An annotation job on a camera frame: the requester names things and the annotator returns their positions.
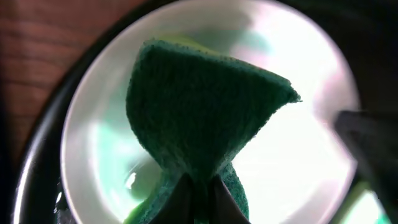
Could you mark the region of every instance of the sponge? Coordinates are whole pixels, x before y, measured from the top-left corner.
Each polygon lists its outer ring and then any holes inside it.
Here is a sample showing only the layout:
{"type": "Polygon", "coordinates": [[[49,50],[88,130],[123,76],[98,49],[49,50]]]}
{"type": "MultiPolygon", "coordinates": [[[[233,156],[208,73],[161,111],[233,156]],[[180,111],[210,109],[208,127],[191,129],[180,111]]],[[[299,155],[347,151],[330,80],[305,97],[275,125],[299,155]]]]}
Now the sponge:
{"type": "MultiPolygon", "coordinates": [[[[244,193],[243,186],[239,181],[238,176],[232,166],[232,163],[227,164],[219,172],[221,179],[234,198],[236,205],[242,211],[242,214],[249,218],[249,205],[244,193]]],[[[147,200],[140,204],[130,213],[129,217],[124,221],[125,224],[135,223],[149,223],[163,207],[171,193],[174,186],[178,182],[178,175],[164,172],[160,178],[158,186],[152,191],[147,200]]],[[[195,220],[195,224],[207,224],[207,221],[195,220]]]]}
{"type": "Polygon", "coordinates": [[[193,43],[144,43],[126,112],[139,142],[166,174],[190,175],[195,219],[204,222],[210,179],[273,113],[300,97],[288,80],[193,43]]]}

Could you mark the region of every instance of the green sponge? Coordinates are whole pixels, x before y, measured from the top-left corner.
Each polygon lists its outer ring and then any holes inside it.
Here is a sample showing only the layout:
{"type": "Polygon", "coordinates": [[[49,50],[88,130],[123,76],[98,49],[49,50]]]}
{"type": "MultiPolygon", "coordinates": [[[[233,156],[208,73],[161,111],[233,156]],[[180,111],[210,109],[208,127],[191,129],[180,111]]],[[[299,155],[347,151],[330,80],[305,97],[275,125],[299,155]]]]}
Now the green sponge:
{"type": "MultiPolygon", "coordinates": [[[[243,215],[249,218],[249,205],[246,199],[246,194],[238,176],[232,166],[232,163],[227,164],[219,172],[221,179],[234,198],[236,205],[242,211],[243,215]]],[[[155,190],[151,193],[149,198],[145,200],[139,207],[130,213],[129,217],[124,221],[125,224],[133,223],[149,223],[163,207],[171,195],[174,186],[178,182],[178,175],[164,172],[160,178],[160,182],[155,190]]],[[[195,220],[195,224],[207,224],[206,221],[195,220]]]]}
{"type": "Polygon", "coordinates": [[[195,219],[206,221],[210,179],[273,113],[300,97],[288,80],[192,43],[144,43],[126,111],[139,142],[164,172],[193,179],[195,219]]]}

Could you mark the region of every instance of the white bowl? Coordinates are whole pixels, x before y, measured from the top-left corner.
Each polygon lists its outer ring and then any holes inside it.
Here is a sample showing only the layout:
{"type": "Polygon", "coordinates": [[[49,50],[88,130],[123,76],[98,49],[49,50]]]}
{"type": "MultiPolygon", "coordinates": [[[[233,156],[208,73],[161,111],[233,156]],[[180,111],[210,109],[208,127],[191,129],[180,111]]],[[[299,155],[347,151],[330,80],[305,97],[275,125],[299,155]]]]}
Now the white bowl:
{"type": "Polygon", "coordinates": [[[63,130],[62,180],[77,222],[122,223],[159,178],[160,167],[129,127],[124,100],[139,47],[163,34],[191,37],[292,82],[303,103],[276,112],[233,165],[251,223],[327,223],[356,168],[332,128],[339,110],[358,107],[351,71],[334,42],[303,14],[274,1],[244,0],[166,5],[98,55],[63,130]]]}

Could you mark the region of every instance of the wooden surface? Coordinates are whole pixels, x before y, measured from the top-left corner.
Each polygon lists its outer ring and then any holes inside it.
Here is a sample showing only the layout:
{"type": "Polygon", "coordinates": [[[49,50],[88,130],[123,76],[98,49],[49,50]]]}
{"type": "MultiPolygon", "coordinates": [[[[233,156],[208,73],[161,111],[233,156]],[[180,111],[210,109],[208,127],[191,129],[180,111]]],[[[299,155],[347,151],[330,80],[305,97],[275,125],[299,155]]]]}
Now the wooden surface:
{"type": "Polygon", "coordinates": [[[14,164],[47,98],[107,28],[143,0],[0,0],[0,77],[14,164]]]}

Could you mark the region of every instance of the wooden table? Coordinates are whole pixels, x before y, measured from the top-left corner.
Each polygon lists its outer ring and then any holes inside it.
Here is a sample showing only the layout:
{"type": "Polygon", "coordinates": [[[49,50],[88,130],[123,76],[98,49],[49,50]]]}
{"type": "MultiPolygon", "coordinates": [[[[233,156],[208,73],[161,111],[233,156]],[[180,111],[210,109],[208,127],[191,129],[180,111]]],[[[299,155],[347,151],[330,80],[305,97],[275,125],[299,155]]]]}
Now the wooden table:
{"type": "Polygon", "coordinates": [[[107,28],[144,0],[0,0],[0,75],[16,165],[47,98],[107,28]]]}

